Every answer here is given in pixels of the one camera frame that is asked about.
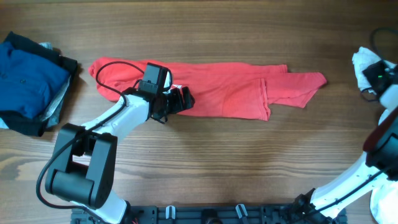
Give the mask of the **red FRAM t-shirt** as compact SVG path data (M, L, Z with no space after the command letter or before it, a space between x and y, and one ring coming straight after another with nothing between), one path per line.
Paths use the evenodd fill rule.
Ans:
M241 62L157 62L172 72L173 87L188 87L195 99L185 116L268 121L270 105L304 108L327 83L319 72L290 73L286 65Z

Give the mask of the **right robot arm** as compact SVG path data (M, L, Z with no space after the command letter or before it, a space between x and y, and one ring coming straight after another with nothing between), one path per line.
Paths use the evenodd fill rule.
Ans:
M328 184L295 199L289 223L335 223L349 204L397 181L397 66L380 60L363 73L389 114L365 140L362 155L351 167Z

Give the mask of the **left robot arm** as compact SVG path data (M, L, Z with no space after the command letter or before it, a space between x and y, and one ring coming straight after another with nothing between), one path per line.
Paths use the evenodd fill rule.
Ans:
M172 72L148 63L143 77L119 91L119 101L96 119L59 131L52 157L37 179L36 194L50 208L64 209L44 199L41 189L64 201L70 209L88 214L93 223L132 223L130 203L112 190L118 142L149 119L166 123L169 114L193 108L187 87L174 87Z

